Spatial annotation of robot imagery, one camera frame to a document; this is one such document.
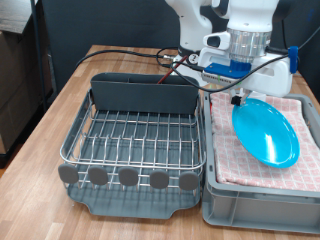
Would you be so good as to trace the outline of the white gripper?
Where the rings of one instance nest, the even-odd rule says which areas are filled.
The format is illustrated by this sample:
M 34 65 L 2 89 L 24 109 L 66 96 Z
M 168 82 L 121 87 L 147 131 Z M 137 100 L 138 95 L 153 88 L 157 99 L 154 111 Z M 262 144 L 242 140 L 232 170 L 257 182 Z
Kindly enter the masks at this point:
M 293 64 L 287 55 L 266 53 L 243 62 L 230 58 L 226 51 L 205 47 L 198 62 L 203 68 L 199 83 L 201 86 L 213 83 L 226 89 L 242 88 L 242 98 L 238 95 L 231 98 L 232 105 L 240 106 L 250 91 L 276 97 L 287 95 L 292 86 Z

